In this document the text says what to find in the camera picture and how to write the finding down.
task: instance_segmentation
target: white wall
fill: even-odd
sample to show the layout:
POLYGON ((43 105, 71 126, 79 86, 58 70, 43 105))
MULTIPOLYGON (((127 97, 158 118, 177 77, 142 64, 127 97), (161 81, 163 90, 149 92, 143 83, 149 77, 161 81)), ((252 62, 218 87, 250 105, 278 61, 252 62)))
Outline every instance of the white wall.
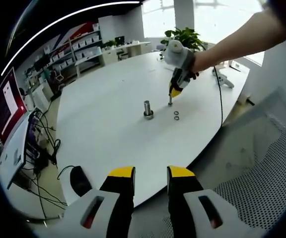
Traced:
POLYGON ((193 0, 174 0, 175 23, 177 28, 194 28, 193 6, 193 0))
POLYGON ((113 16, 113 25, 116 37, 125 36, 125 25, 123 16, 113 16))
POLYGON ((278 87, 286 92, 286 41, 265 52, 262 67, 251 68, 244 90, 258 103, 278 87))
POLYGON ((125 26, 125 41, 132 40, 144 41, 143 20, 141 6, 134 8, 123 15, 125 26))
POLYGON ((99 18, 99 26, 103 43, 114 40, 116 37, 116 32, 113 23, 113 16, 99 18))

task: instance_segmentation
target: human arm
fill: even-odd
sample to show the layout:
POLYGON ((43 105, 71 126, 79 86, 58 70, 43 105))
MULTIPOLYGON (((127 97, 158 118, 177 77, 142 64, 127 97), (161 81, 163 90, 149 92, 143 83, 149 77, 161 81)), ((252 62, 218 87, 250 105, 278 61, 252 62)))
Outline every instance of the human arm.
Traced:
POLYGON ((196 53, 193 72, 205 70, 222 61, 233 60, 268 50, 286 40, 286 27, 271 8, 255 13, 237 31, 207 51, 196 53))

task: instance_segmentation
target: ceiling light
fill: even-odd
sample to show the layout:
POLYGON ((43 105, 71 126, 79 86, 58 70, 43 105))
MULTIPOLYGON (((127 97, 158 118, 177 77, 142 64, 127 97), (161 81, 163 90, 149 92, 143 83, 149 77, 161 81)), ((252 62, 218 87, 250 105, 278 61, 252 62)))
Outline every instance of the ceiling light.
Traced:
POLYGON ((13 57, 10 59, 10 61, 7 63, 7 65, 5 66, 5 68, 3 69, 2 73, 0 74, 1 76, 3 76, 3 74, 5 73, 6 69, 9 67, 9 65, 12 63, 12 61, 15 59, 15 57, 32 41, 34 40, 38 35, 40 35, 41 33, 43 33, 44 31, 46 31, 48 28, 52 27, 53 25, 55 25, 56 23, 70 17, 73 15, 76 15, 78 13, 81 13, 83 11, 87 11, 87 10, 91 10, 94 8, 98 8, 98 7, 102 7, 102 6, 111 6, 111 5, 118 5, 118 4, 138 4, 140 3, 139 1, 119 1, 119 2, 111 2, 111 3, 105 3, 105 4, 100 4, 100 5, 96 5, 96 6, 90 6, 84 9, 81 9, 79 11, 75 11, 73 13, 68 14, 67 16, 64 16, 62 18, 59 18, 58 20, 54 21, 53 23, 49 24, 48 26, 46 26, 45 28, 41 29, 39 32, 37 32, 32 38, 30 38, 14 55, 13 57))

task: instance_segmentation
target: box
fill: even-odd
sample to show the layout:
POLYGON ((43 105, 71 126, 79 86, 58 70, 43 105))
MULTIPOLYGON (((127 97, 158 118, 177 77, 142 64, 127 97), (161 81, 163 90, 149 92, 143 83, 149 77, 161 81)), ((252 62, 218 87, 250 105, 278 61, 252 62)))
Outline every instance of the box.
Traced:
POLYGON ((92 39, 93 39, 93 42, 97 42, 99 41, 99 36, 93 36, 92 39))
POLYGON ((64 69, 66 67, 67 67, 67 62, 66 61, 60 64, 60 68, 61 69, 64 69))
POLYGON ((59 54, 58 54, 58 57, 59 58, 62 58, 62 57, 64 57, 65 56, 65 52, 63 52, 63 51, 61 51, 59 54))
POLYGON ((79 49, 78 43, 73 44, 73 45, 72 45, 72 48, 73 48, 74 51, 75 51, 75 50, 78 50, 78 49, 79 49))
POLYGON ((93 31, 98 31, 99 30, 99 23, 93 24, 93 31))
POLYGON ((98 46, 98 47, 97 47, 97 55, 100 55, 100 54, 102 54, 102 50, 101 50, 101 48, 98 46))
POLYGON ((59 60, 59 57, 58 57, 58 55, 55 55, 55 56, 53 57, 53 61, 55 62, 55 61, 57 61, 57 60, 59 60))
POLYGON ((85 42, 87 45, 91 45, 92 44, 92 38, 88 38, 88 39, 85 39, 85 42))
POLYGON ((67 62, 67 65, 71 65, 71 64, 73 64, 73 60, 72 60, 72 58, 68 59, 66 62, 67 62))
POLYGON ((77 58, 77 60, 82 59, 82 53, 75 54, 75 57, 77 58))
POLYGON ((80 48, 85 47, 85 41, 80 41, 79 46, 80 46, 80 48))
POLYGON ((92 57, 94 56, 94 53, 92 51, 85 51, 83 52, 85 57, 92 57))

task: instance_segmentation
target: red screen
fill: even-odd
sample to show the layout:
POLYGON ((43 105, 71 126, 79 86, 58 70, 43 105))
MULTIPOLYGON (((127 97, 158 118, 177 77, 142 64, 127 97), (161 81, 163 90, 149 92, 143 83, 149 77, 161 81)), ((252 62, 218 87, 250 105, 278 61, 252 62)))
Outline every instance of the red screen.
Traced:
POLYGON ((18 120, 27 112, 19 92, 14 68, 0 85, 0 140, 4 144, 18 120))

